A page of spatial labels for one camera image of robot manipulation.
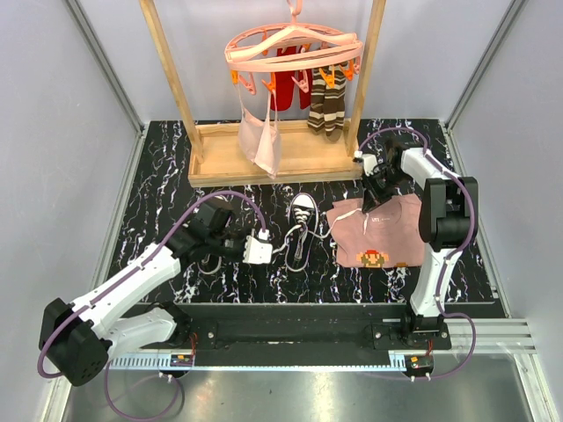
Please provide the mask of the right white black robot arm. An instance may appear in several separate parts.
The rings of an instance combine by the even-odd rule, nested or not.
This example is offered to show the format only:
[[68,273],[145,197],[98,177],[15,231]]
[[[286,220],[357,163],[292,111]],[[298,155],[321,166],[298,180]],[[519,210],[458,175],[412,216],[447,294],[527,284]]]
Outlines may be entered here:
[[425,244],[424,258],[399,326],[402,343],[419,348],[446,331],[450,276],[479,229],[479,184],[473,177],[450,171],[429,148],[413,142],[387,140],[382,163],[360,150],[354,153],[354,161],[362,166],[365,213],[389,202],[393,189],[404,181],[413,181],[422,189],[418,229]]

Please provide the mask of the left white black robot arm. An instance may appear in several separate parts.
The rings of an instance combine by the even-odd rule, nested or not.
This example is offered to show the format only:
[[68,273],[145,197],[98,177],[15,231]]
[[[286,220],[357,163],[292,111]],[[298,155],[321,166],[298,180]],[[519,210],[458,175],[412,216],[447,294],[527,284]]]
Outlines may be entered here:
[[189,342],[192,318],[171,302],[128,316],[145,295],[192,264],[215,258],[245,264],[269,260],[268,231],[231,230],[234,216],[224,192],[197,200],[159,241],[128,266],[73,301],[56,298],[43,312],[37,372],[86,384],[113,359],[144,346]]

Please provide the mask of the black sneaker with white laces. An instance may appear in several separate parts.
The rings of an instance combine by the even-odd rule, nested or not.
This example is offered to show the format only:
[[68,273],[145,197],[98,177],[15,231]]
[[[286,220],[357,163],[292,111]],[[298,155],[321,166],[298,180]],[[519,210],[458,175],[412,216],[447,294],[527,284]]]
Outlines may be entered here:
[[314,239],[325,240],[335,225],[352,215],[359,214],[360,208],[354,208],[338,215],[328,225],[325,233],[318,232],[320,221],[317,202],[308,193],[299,193],[289,205],[289,230],[283,238],[282,246],[273,250],[273,254],[284,251],[284,264],[292,273],[302,272],[309,263],[311,246]]

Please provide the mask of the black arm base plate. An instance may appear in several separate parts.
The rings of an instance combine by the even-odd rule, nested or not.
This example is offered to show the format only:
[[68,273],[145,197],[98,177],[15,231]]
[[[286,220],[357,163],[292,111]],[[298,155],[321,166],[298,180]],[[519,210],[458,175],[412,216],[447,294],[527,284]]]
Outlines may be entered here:
[[449,351],[449,329],[407,334],[404,304],[182,304],[196,338],[195,365],[357,369],[389,363],[390,351]]

